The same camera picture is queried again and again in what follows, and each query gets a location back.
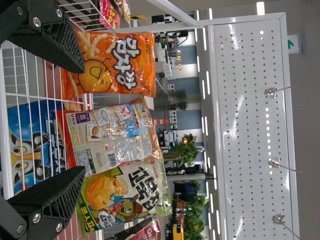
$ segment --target barcode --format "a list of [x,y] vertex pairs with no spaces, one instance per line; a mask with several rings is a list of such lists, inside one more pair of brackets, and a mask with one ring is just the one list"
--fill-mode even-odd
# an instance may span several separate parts
[[109,161],[109,166],[111,168],[117,166],[117,160],[116,160],[116,156],[114,153],[108,154],[108,161]]

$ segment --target orange snack bag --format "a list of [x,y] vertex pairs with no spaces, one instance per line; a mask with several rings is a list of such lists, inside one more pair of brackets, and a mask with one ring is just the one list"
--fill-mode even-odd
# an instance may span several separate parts
[[155,39],[152,33],[78,31],[85,73],[62,70],[63,99],[84,93],[156,96]]

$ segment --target nutrition label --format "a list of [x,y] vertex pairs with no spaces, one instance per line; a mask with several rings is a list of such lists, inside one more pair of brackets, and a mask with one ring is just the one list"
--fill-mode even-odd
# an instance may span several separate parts
[[152,153],[150,137],[148,134],[145,134],[126,140],[116,141],[115,151],[116,158],[119,161],[118,164],[134,160],[143,160]]
[[96,169],[90,149],[76,151],[74,153],[74,157],[77,166],[85,167],[85,176],[96,174]]

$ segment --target metal hook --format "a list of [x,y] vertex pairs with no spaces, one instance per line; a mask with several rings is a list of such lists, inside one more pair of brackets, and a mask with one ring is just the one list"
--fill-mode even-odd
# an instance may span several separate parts
[[285,215],[277,214],[277,215],[274,215],[274,216],[272,217],[272,222],[273,222],[273,224],[283,225],[286,229],[289,230],[290,233],[292,233],[292,234],[295,235],[299,240],[301,240],[301,238],[300,238],[297,234],[295,234],[290,228],[288,228],[288,227],[285,225],[284,218],[285,218]]
[[300,170],[295,170],[295,169],[289,168],[289,167],[287,167],[287,166],[281,165],[281,164],[280,164],[280,159],[279,159],[278,157],[273,157],[273,158],[271,158],[271,159],[268,161],[268,164],[269,164],[271,167],[275,168],[275,169],[278,169],[278,168],[282,167],[282,168],[288,169],[288,170],[290,170],[290,171],[302,173],[302,171],[300,171]]
[[270,99],[274,99],[276,97],[275,93],[286,90],[286,89],[291,89],[291,88],[296,88],[297,86],[287,86],[284,88],[276,89],[275,87],[270,87],[264,91],[264,95],[266,95]]

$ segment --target snack bag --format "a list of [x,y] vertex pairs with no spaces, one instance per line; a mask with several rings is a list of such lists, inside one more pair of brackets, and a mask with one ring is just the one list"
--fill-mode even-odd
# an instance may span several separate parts
[[[62,133],[62,112],[57,111]],[[156,129],[143,97],[92,111],[64,111],[68,167],[85,175],[102,173],[135,160],[161,160]]]
[[77,31],[85,73],[62,69],[64,99],[83,93],[156,96],[155,40],[152,33]]
[[156,216],[167,188],[160,160],[135,161],[88,177],[76,205],[82,232]]
[[128,0],[114,0],[124,20],[129,24],[131,21],[130,7]]
[[[120,17],[110,0],[100,0],[100,11],[114,29],[120,28]],[[107,29],[112,29],[105,19],[100,15],[100,23]]]
[[106,240],[160,240],[159,219],[147,218],[126,230],[118,232]]
[[30,109],[28,103],[19,105],[19,116],[16,106],[7,109],[14,194],[49,178],[52,169],[54,175],[66,169],[65,145],[55,114],[55,109],[62,108],[61,101],[41,100],[31,102]]

